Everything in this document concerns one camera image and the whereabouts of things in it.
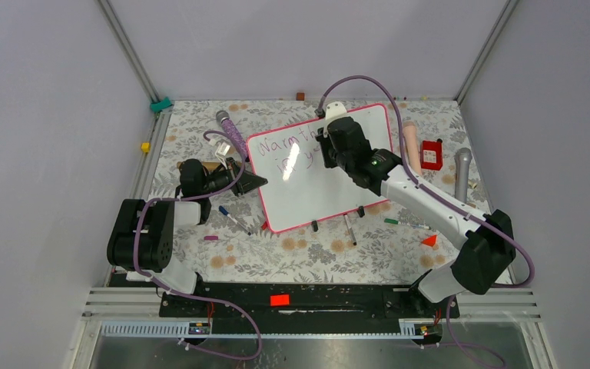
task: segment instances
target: wall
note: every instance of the wall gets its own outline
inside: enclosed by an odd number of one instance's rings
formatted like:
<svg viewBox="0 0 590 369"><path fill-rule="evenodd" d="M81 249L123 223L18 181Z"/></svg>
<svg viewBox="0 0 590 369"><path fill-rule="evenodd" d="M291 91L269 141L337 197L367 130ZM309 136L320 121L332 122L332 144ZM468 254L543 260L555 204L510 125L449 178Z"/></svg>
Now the wall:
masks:
<svg viewBox="0 0 590 369"><path fill-rule="evenodd" d="M94 2L0 2L0 367L60 367L149 113Z"/></svg>
<svg viewBox="0 0 590 369"><path fill-rule="evenodd" d="M521 2L463 112L559 367L590 367L590 2Z"/></svg>
<svg viewBox="0 0 590 369"><path fill-rule="evenodd" d="M160 94L310 97L347 75L453 98L505 0L112 0ZM382 98L355 81L337 97Z"/></svg>

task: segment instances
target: tabletop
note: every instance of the tabletop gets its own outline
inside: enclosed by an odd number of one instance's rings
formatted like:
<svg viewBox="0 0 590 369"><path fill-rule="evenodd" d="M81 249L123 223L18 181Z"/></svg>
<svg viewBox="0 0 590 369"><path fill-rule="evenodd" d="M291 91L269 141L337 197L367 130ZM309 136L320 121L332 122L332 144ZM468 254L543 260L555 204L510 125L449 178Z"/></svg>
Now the tabletop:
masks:
<svg viewBox="0 0 590 369"><path fill-rule="evenodd" d="M347 109L379 101L342 101ZM453 156L470 148L455 101L399 101L388 107L395 153L399 154L394 108L404 121L417 125L419 142L442 139L443 167L423 170L423 177L453 195L456 167ZM176 101L161 148L150 198L173 197L179 185L177 163L188 158L217 161L213 148L202 138L216 123L219 110L227 110L244 138L257 132L315 118L317 101ZM489 212L475 161L469 168L473 188L467 202ZM424 224L411 211L391 201L366 208L366 216L350 214L357 245L350 239L343 217L321 221L319 231L303 227L273 234L261 230L265 222L258 191L235 197L231 191L211 198L212 212L206 224L175 228L173 257L200 273L206 281L409 284L430 268L451 261L458 251L441 234L434 247L421 243L437 231L388 224L392 218L407 224ZM215 211L223 205L236 219L250 226L248 236L228 218ZM205 241L216 235L218 241ZM501 283L510 283L505 272Z"/></svg>

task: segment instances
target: orange triangle block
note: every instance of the orange triangle block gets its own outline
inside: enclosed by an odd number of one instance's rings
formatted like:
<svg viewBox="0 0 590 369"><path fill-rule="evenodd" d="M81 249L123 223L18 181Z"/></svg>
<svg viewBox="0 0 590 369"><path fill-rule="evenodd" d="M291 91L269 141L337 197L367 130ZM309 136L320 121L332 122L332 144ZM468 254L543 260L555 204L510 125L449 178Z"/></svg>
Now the orange triangle block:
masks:
<svg viewBox="0 0 590 369"><path fill-rule="evenodd" d="M437 242L437 234L434 234L433 236L422 241L423 244L425 244L426 246L430 246L430 247L435 246L436 242Z"/></svg>

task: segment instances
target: gray floor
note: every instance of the gray floor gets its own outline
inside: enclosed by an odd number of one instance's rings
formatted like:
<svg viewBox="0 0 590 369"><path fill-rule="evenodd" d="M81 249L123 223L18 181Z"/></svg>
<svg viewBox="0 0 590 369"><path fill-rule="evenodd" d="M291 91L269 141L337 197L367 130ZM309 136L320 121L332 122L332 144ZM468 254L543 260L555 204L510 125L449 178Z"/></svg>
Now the gray floor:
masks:
<svg viewBox="0 0 590 369"><path fill-rule="evenodd" d="M520 330L514 324L455 324L461 341L484 344L501 354L508 368L532 367ZM450 342L445 333L444 340ZM101 337L92 369L377 369L480 367L457 347L420 350L403 340L264 340L262 354L253 361L237 362L201 352L184 351L175 339ZM251 354L254 340L209 340L203 347L225 353ZM491 365L500 365L482 351L474 354Z"/></svg>

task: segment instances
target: teal object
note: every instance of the teal object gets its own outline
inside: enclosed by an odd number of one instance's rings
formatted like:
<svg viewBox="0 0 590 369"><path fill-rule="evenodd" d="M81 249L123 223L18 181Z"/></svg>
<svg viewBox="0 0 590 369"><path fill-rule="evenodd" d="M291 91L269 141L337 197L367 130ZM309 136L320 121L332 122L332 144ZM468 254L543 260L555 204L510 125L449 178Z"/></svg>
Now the teal object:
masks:
<svg viewBox="0 0 590 369"><path fill-rule="evenodd" d="M158 113L171 105L173 105L171 100L169 98L164 98L164 100L162 101L151 104L151 110L153 111L153 113Z"/></svg>

